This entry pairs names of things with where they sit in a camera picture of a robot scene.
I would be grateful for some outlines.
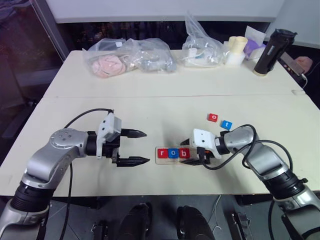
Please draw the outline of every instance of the plastic bag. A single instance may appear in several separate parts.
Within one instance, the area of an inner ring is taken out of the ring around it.
[[[88,69],[96,76],[109,78],[134,69],[128,62],[128,54],[118,53],[125,39],[103,38],[82,54]]]
[[[188,12],[185,16],[188,37],[182,45],[180,60],[186,67],[212,68],[224,59],[223,44],[209,37],[200,23]]]
[[[128,62],[143,72],[174,72],[177,69],[169,46],[159,38],[130,38],[118,49],[118,53],[128,54]]]

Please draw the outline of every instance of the table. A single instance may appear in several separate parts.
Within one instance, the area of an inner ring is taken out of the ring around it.
[[[137,69],[103,79],[88,71],[82,51],[72,51],[44,98],[292,95],[292,90],[300,89],[279,63],[264,77],[253,74],[255,65],[256,60],[245,61],[241,67],[178,66],[170,74],[143,73]]]
[[[210,171],[203,166],[157,165],[155,148],[174,146],[190,137],[193,128],[218,134],[219,123],[206,120],[216,113],[219,120],[256,127],[261,139],[283,144],[291,153],[294,172],[319,190],[320,111],[306,95],[229,95],[185,97],[56,97],[43,98],[24,126],[0,167],[0,195],[13,195],[29,157],[44,146],[50,135],[69,120],[92,108],[112,108],[123,128],[148,134],[138,139],[121,138],[120,155],[142,156],[150,162],[121,168],[110,159],[95,157],[73,161],[72,196],[262,194],[268,190],[237,156],[225,167]],[[71,127],[97,130],[105,112],[90,113]],[[274,147],[286,160],[285,154]],[[54,193],[68,195],[69,171]]]

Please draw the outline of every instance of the floor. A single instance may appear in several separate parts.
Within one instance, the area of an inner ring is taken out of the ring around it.
[[[91,228],[94,223],[106,220],[109,225],[108,239],[115,239],[120,223],[129,210],[138,203],[150,202],[153,208],[152,231],[147,239],[176,240],[174,226],[175,213],[179,206],[189,205],[197,208],[205,217],[210,218],[217,195],[160,195],[160,196],[114,196],[105,197],[105,205],[99,210],[71,205],[65,240],[92,240]],[[216,240],[232,240],[226,218],[232,212],[245,213],[250,219],[250,229],[253,239],[270,240],[268,232],[269,202],[241,207],[232,195],[223,195],[209,222],[210,227],[221,227],[214,230]],[[51,202],[50,215],[47,224],[45,240],[59,239],[64,223],[66,204]],[[275,239],[289,240],[289,234],[281,221],[281,211],[276,206],[272,215],[272,227]]]

